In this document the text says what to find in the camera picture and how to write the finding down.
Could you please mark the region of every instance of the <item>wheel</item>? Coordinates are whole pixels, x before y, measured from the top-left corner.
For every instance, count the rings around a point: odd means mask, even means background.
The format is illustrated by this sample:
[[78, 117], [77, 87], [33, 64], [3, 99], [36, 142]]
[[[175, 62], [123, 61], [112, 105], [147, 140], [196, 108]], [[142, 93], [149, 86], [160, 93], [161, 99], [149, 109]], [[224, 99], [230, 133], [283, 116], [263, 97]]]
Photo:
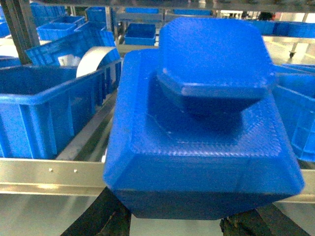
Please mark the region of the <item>wheel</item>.
[[294, 56], [295, 53], [290, 53], [290, 58], [292, 58]]

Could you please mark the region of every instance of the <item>blue plastic bin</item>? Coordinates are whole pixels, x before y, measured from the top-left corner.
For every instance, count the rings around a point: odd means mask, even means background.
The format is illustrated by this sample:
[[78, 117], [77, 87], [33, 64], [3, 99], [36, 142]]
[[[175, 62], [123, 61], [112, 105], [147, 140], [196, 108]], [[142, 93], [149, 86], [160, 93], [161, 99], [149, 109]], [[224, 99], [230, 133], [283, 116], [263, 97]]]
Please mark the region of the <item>blue plastic bin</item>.
[[4, 20], [0, 20], [0, 38], [6, 37], [10, 34], [8, 23]]
[[105, 7], [93, 6], [87, 8], [85, 11], [87, 13], [89, 21], [106, 23]]
[[64, 6], [45, 6], [36, 2], [31, 3], [31, 11], [34, 17], [56, 17], [66, 14]]
[[282, 75], [280, 85], [273, 95], [293, 150], [299, 159], [315, 161], [315, 77]]
[[174, 14], [177, 15], [198, 15], [198, 16], [211, 16], [212, 11], [209, 10], [186, 10], [186, 9], [174, 9]]
[[34, 22], [35, 22], [35, 25], [36, 27], [39, 27], [39, 26], [42, 26], [42, 25], [45, 25], [47, 23], [50, 23], [58, 18], [60, 18], [62, 16], [48, 16], [48, 17], [34, 17]]
[[306, 74], [306, 70], [290, 68], [285, 65], [275, 65], [275, 70], [277, 73], [292, 73], [292, 74]]
[[126, 12], [128, 12], [128, 13], [148, 13], [148, 14], [158, 14], [158, 8], [136, 8], [136, 7], [126, 7]]
[[[86, 22], [82, 26], [75, 29], [75, 32], [88, 32], [91, 35], [94, 35], [94, 38], [99, 38], [102, 40], [104, 45], [115, 47], [115, 40], [113, 33], [107, 31], [105, 23], [100, 22]], [[110, 61], [114, 61], [120, 58], [117, 50], [113, 50], [108, 54], [108, 58]]]
[[287, 36], [290, 22], [275, 22], [274, 35]]
[[[76, 32], [56, 41], [26, 50], [27, 55], [34, 65], [58, 65], [58, 57], [72, 54], [76, 57], [82, 56], [94, 46], [111, 46], [99, 36], [89, 32]], [[102, 65], [111, 63], [109, 55], [105, 57]]]
[[[166, 57], [179, 70], [196, 72], [191, 86], [200, 84], [199, 66], [208, 74], [204, 83], [213, 83], [217, 71], [229, 88], [252, 83], [259, 71], [264, 81], [272, 65], [258, 30], [239, 20], [178, 20], [162, 29], [173, 31], [161, 33], [162, 47], [125, 56], [104, 166], [108, 188], [136, 217], [155, 219], [220, 219], [300, 193], [303, 178], [271, 94], [239, 113], [196, 116], [170, 100], [157, 77]], [[203, 40], [191, 33], [196, 25]], [[167, 44], [191, 53], [166, 55]], [[243, 74], [230, 71], [239, 61]]]
[[125, 34], [125, 44], [154, 45], [156, 26], [151, 24], [130, 24]]
[[256, 26], [262, 35], [272, 35], [275, 28], [275, 22], [272, 21], [249, 21]]
[[287, 36], [304, 38], [306, 36], [307, 28], [307, 23], [291, 22], [289, 24]]
[[52, 21], [53, 23], [70, 23], [79, 27], [85, 23], [84, 16], [63, 16]]
[[282, 66], [287, 69], [295, 69], [295, 70], [303, 71], [304, 73], [315, 74], [315, 65], [283, 64]]
[[59, 38], [73, 34], [75, 29], [75, 24], [48, 23], [38, 27], [37, 32], [41, 40], [57, 40]]
[[8, 56], [0, 56], [0, 68], [21, 65], [20, 59]]
[[95, 33], [95, 31], [106, 30], [106, 23], [104, 22], [91, 22], [87, 21], [80, 27], [76, 28], [76, 32], [89, 31], [90, 33]]
[[53, 159], [66, 147], [102, 98], [104, 71], [75, 76], [76, 68], [0, 69], [0, 157]]

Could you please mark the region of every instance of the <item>white tape roll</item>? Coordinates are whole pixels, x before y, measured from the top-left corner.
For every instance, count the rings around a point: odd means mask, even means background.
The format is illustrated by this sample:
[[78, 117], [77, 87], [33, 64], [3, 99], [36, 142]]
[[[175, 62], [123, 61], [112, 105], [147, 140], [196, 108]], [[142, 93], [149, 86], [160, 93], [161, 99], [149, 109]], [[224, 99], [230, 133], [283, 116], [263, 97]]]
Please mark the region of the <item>white tape roll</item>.
[[77, 78], [90, 74], [97, 70], [103, 58], [115, 47], [92, 47], [82, 57], [78, 69]]

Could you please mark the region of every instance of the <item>grey floor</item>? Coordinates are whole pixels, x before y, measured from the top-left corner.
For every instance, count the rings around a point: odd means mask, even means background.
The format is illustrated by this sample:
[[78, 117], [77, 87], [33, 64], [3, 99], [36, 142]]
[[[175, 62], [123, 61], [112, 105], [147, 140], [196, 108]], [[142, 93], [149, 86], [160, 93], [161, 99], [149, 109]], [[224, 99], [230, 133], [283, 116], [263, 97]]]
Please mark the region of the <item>grey floor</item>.
[[[275, 64], [315, 64], [315, 45], [267, 42]], [[0, 195], [0, 236], [58, 236], [94, 201], [93, 197]], [[315, 235], [315, 205], [277, 204], [309, 234]], [[131, 236], [221, 236], [220, 221], [151, 220], [132, 218]]]

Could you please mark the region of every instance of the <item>metal shelf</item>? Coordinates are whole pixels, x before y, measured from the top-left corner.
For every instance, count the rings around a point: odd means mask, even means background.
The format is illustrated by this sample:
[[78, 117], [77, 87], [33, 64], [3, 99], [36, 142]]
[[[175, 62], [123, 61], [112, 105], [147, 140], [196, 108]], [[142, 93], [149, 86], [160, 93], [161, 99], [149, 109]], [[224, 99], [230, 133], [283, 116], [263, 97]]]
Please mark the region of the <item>metal shelf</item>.
[[[73, 5], [71, 0], [37, 0], [45, 4]], [[230, 1], [193, 1], [184, 0], [77, 0], [76, 6], [110, 6], [110, 7], [156, 7], [163, 9], [215, 9], [265, 12], [315, 12], [315, 5], [307, 1], [274, 1], [274, 0], [230, 0]]]

